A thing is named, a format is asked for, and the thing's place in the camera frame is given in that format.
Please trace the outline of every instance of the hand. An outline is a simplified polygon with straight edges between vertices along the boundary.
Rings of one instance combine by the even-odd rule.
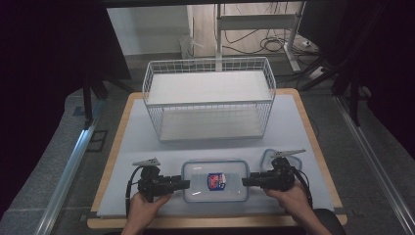
[[[304,188],[298,181],[287,192],[267,189],[264,191],[269,197],[277,199],[280,206],[293,217],[295,222],[305,229],[307,234],[331,234],[308,204]]]
[[[302,185],[296,181],[293,188],[287,192],[281,192],[276,190],[265,189],[265,194],[271,198],[278,200],[278,203],[284,208],[295,221],[304,214],[304,211],[311,211],[312,209],[308,204],[307,197]]]
[[[171,195],[165,195],[159,197],[155,202],[149,203],[144,195],[136,193],[131,199],[128,219],[121,234],[141,234],[156,217],[161,206],[167,203],[170,198]]]

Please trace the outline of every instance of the black curtain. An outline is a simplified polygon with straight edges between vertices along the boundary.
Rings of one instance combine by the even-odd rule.
[[[0,4],[3,214],[41,158],[66,98],[82,87],[83,76],[128,79],[129,72],[104,6]]]

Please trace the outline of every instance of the white wire basket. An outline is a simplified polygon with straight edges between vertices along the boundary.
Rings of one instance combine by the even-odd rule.
[[[275,88],[266,58],[154,61],[143,99],[160,141],[261,138]]]

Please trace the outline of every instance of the food container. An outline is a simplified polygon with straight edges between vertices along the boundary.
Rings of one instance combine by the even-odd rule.
[[[190,180],[190,188],[184,190],[188,203],[244,202],[248,199],[248,188],[242,178],[249,176],[245,161],[192,160],[182,166],[182,178]]]

